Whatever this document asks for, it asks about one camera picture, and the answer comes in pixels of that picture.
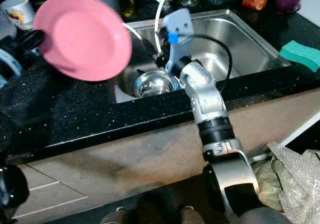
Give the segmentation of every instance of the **robotic arm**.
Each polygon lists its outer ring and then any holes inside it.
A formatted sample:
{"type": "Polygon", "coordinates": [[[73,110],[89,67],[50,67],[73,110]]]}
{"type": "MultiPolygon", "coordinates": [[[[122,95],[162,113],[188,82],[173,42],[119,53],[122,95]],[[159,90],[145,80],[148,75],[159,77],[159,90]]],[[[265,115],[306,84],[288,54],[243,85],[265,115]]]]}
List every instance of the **robotic arm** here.
{"type": "Polygon", "coordinates": [[[193,34],[193,26],[189,11],[177,10],[167,15],[163,24],[170,42],[165,71],[179,79],[181,87],[190,97],[203,145],[203,158],[209,162],[203,174],[210,202],[225,213],[230,223],[239,223],[240,216],[246,212],[264,207],[257,196],[258,182],[240,141],[235,137],[214,74],[203,68],[198,60],[191,60],[192,46],[187,37],[193,34]]]}

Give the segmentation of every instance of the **black cable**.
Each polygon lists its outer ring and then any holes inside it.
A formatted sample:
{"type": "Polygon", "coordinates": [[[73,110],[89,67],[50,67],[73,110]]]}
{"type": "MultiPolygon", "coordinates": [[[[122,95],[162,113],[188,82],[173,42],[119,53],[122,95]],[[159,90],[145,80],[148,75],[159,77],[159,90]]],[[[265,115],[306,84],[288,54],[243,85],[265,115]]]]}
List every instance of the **black cable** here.
{"type": "Polygon", "coordinates": [[[211,36],[204,35],[204,34],[180,34],[180,33],[178,33],[178,36],[179,37],[189,37],[191,39],[193,39],[193,38],[206,39],[206,40],[209,40],[209,41],[212,41],[214,43],[219,44],[226,51],[226,53],[228,54],[228,57],[229,57],[229,66],[228,66],[228,72],[227,72],[226,77],[224,79],[223,85],[220,89],[220,93],[223,93],[223,91],[225,90],[225,88],[228,84],[228,80],[230,79],[230,75],[231,75],[231,71],[232,71],[232,64],[233,64],[231,52],[230,52],[229,48],[226,46],[226,44],[224,44],[222,41],[219,41],[211,36]]]}

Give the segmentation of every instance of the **purple cup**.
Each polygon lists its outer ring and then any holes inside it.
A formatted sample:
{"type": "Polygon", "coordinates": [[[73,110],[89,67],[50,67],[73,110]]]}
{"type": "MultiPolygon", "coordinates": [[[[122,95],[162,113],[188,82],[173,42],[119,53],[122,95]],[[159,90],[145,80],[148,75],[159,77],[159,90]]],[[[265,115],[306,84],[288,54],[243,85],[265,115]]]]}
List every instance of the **purple cup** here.
{"type": "Polygon", "coordinates": [[[275,0],[275,9],[280,14],[295,13],[301,8],[301,0],[275,0]]]}

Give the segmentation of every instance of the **cabinet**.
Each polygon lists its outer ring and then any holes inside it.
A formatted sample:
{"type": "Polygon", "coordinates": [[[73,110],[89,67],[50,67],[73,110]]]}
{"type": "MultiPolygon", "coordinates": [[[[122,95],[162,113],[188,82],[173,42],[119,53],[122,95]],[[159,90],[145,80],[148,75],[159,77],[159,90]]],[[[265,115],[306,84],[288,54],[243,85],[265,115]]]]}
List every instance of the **cabinet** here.
{"type": "MultiPolygon", "coordinates": [[[[229,117],[244,151],[254,155],[319,110],[320,88],[233,110],[229,117]]],[[[21,206],[29,214],[18,219],[43,223],[200,174],[206,165],[201,147],[197,127],[189,121],[28,163],[46,176],[24,169],[31,186],[58,183],[35,191],[21,206]],[[57,190],[65,196],[48,208],[43,200],[57,190]]]]}

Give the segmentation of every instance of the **cable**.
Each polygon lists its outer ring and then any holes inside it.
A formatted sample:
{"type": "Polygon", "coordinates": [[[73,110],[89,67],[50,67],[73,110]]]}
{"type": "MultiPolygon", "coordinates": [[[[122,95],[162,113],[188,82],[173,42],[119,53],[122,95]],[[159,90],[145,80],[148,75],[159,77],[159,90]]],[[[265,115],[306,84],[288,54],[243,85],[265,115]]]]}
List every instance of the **cable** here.
{"type": "Polygon", "coordinates": [[[123,25],[130,31],[132,34],[134,34],[140,41],[142,41],[144,38],[131,26],[129,26],[127,23],[123,23],[123,25]]]}
{"type": "Polygon", "coordinates": [[[200,39],[205,39],[205,40],[209,40],[209,41],[212,41],[214,43],[217,43],[219,44],[225,51],[226,53],[228,54],[228,59],[229,59],[229,66],[228,66],[228,72],[226,74],[226,77],[224,79],[224,82],[223,82],[223,85],[220,89],[220,93],[223,93],[223,91],[225,90],[227,84],[228,84],[228,80],[230,79],[230,75],[231,75],[231,71],[232,71],[232,66],[233,66],[233,60],[232,60],[232,55],[231,55],[231,52],[229,50],[229,48],[226,46],[226,44],[224,44],[222,41],[219,41],[211,36],[208,36],[208,35],[204,35],[204,34],[180,34],[178,33],[178,36],[179,37],[189,37],[188,39],[186,39],[185,41],[182,42],[185,43],[185,42],[188,42],[190,39],[194,39],[194,38],[200,38],[200,39]]]}
{"type": "Polygon", "coordinates": [[[157,33],[159,30],[160,14],[161,14],[161,10],[164,6],[165,1],[166,0],[160,0],[160,3],[158,5],[158,9],[156,10],[155,19],[154,19],[154,38],[155,38],[155,45],[156,45],[156,49],[158,50],[158,53],[162,52],[159,37],[158,37],[157,33]]]}

